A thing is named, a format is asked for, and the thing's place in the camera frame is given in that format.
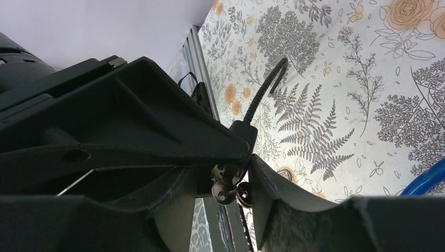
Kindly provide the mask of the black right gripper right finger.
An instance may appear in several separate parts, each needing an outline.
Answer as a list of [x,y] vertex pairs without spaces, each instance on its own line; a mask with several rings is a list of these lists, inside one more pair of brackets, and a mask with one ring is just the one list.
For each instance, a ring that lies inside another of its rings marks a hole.
[[251,157],[253,223],[261,251],[444,251],[444,198],[313,195]]

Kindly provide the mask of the small black lock key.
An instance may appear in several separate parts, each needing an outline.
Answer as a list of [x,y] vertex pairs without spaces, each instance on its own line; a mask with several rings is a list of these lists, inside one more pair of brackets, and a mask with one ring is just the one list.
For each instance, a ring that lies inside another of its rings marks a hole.
[[244,208],[252,208],[251,186],[245,181],[247,170],[235,164],[215,165],[211,171],[211,194],[218,204],[235,200]]

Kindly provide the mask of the blue cable lock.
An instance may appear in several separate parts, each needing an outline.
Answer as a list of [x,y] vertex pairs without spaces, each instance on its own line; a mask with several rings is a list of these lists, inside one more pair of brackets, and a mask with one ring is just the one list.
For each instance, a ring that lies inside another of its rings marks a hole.
[[416,177],[400,195],[424,195],[442,181],[444,181],[444,168],[432,167],[426,173]]

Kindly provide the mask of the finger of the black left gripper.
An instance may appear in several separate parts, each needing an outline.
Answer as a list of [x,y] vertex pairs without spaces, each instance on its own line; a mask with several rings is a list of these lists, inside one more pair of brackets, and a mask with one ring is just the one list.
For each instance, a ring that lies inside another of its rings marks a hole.
[[198,166],[208,193],[212,167],[248,149],[146,57],[89,59],[1,94],[2,194],[122,166]]

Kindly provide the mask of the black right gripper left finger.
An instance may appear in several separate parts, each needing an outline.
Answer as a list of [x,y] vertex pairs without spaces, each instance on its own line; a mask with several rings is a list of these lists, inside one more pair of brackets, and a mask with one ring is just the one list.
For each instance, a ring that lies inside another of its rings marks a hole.
[[195,197],[195,173],[187,168],[110,204],[3,196],[1,251],[188,251]]

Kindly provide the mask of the small black cable connector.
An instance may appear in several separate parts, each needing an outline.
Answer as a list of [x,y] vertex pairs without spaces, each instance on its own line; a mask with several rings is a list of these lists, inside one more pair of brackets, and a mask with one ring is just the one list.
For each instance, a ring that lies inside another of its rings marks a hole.
[[229,127],[230,131],[235,133],[247,143],[248,150],[243,155],[241,161],[237,162],[237,164],[239,164],[244,169],[248,168],[248,164],[250,162],[253,148],[258,136],[258,129],[251,125],[254,115],[261,103],[262,98],[266,94],[266,91],[269,89],[270,86],[272,86],[269,91],[269,95],[272,95],[274,93],[283,76],[285,75],[287,68],[288,58],[284,57],[278,62],[278,64],[266,77],[265,81],[252,99],[244,118],[242,120],[234,121],[233,124]]

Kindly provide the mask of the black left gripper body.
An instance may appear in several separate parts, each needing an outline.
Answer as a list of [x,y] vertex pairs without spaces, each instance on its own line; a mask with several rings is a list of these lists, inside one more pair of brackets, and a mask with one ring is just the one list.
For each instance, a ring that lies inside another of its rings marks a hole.
[[1,33],[1,112],[42,94],[61,97],[125,64],[113,55],[57,70]]

